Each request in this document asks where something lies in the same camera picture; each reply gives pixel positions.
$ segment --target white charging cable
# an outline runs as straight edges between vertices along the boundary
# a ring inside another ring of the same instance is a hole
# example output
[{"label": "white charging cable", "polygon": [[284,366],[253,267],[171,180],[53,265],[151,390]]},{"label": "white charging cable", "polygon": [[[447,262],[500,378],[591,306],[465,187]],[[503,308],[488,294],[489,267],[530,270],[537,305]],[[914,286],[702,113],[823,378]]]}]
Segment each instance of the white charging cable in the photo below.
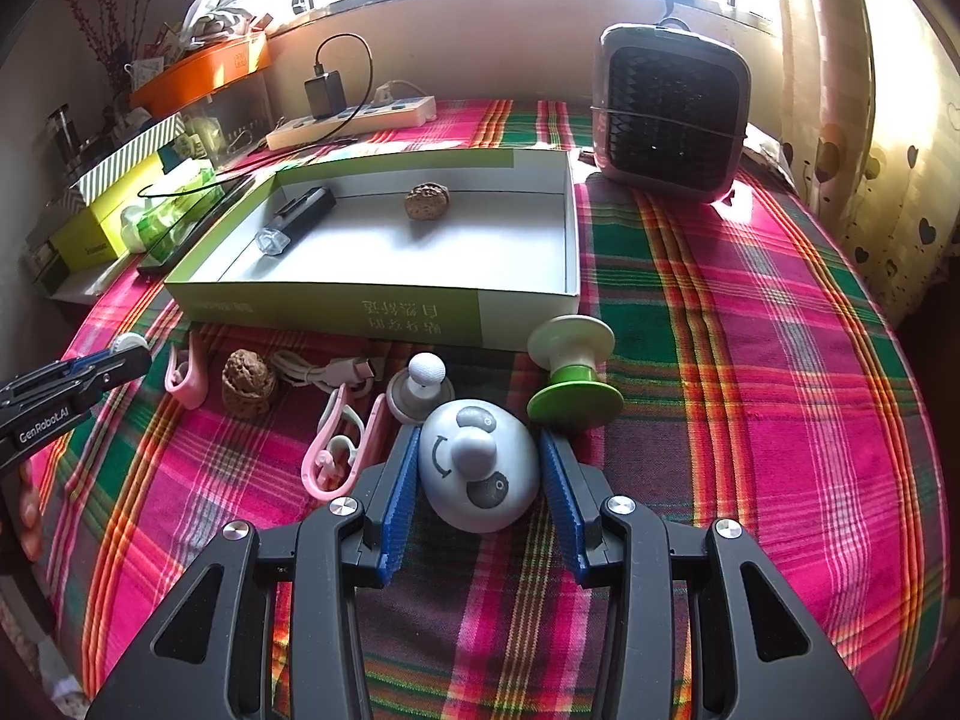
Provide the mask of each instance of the white charging cable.
[{"label": "white charging cable", "polygon": [[343,357],[331,360],[328,365],[313,365],[289,349],[274,352],[270,362],[277,375],[291,386],[318,386],[324,392],[333,393],[342,384],[348,384],[357,397],[368,394],[373,380],[383,371],[383,360]]}]

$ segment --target green cardboard box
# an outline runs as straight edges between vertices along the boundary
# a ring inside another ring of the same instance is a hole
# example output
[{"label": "green cardboard box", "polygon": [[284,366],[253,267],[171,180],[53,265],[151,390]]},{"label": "green cardboard box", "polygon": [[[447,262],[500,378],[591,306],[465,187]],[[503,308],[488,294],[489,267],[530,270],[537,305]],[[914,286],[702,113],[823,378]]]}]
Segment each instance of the green cardboard box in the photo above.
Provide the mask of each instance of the green cardboard box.
[{"label": "green cardboard box", "polygon": [[[448,213],[411,221],[404,198],[426,181],[448,187]],[[262,255],[256,232],[318,185],[336,208],[282,255]],[[568,153],[359,156],[262,178],[166,286],[198,322],[520,351],[541,322],[577,311],[577,235]]]}]

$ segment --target white plug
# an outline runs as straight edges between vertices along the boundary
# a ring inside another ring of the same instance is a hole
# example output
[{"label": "white plug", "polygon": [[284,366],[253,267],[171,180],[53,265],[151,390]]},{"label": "white plug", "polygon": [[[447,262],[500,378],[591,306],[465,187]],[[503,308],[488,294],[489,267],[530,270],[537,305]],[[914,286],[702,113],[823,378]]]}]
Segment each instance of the white plug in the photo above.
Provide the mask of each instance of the white plug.
[{"label": "white plug", "polygon": [[123,352],[127,349],[133,349],[135,346],[143,346],[145,349],[150,348],[150,346],[147,345],[146,338],[141,336],[140,333],[121,333],[110,342],[110,352],[116,354],[117,352]]},{"label": "white plug", "polygon": [[394,104],[394,94],[391,91],[392,81],[387,81],[376,87],[373,93],[373,100],[370,102],[371,108],[382,108],[384,105]]}]

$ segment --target wall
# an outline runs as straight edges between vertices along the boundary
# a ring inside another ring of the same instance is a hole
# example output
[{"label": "wall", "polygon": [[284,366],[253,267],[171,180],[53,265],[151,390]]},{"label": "wall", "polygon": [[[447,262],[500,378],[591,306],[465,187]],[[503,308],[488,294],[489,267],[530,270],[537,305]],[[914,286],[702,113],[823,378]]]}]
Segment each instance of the wall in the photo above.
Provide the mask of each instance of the wall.
[{"label": "wall", "polygon": [[107,79],[69,9],[44,0],[0,68],[0,381],[59,356],[74,332],[64,309],[20,272],[25,233],[59,194],[59,157],[45,119],[69,103],[80,138],[102,121]]},{"label": "wall", "polygon": [[[316,20],[272,38],[267,86],[275,113],[309,113],[304,81],[323,38],[357,32],[373,50],[374,82],[406,79],[438,98],[516,98],[589,103],[600,33],[620,22],[654,23],[661,0],[395,0]],[[752,70],[750,121],[781,132],[784,62],[778,37],[678,5],[690,28],[739,50]],[[338,40],[320,57],[359,101],[367,60],[355,41]]]},{"label": "wall", "polygon": [[[164,20],[181,19],[188,5],[152,0],[144,38],[152,40]],[[0,381],[59,356],[82,318],[37,295],[18,261],[24,234],[62,189],[45,119],[68,103],[85,139],[100,128],[111,97],[64,1],[40,1],[0,67]]]}]

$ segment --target green spool toy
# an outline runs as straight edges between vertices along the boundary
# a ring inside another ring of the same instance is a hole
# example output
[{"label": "green spool toy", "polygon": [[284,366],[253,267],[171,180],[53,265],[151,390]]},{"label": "green spool toy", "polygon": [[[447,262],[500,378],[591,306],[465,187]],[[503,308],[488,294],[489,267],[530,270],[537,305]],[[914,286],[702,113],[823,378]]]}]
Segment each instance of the green spool toy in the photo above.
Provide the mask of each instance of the green spool toy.
[{"label": "green spool toy", "polygon": [[570,434],[616,419],[623,396],[597,379],[597,362],[610,357],[615,340],[600,319],[579,314],[556,317],[536,328],[527,353],[550,371],[550,379],[527,404],[531,422]]}]

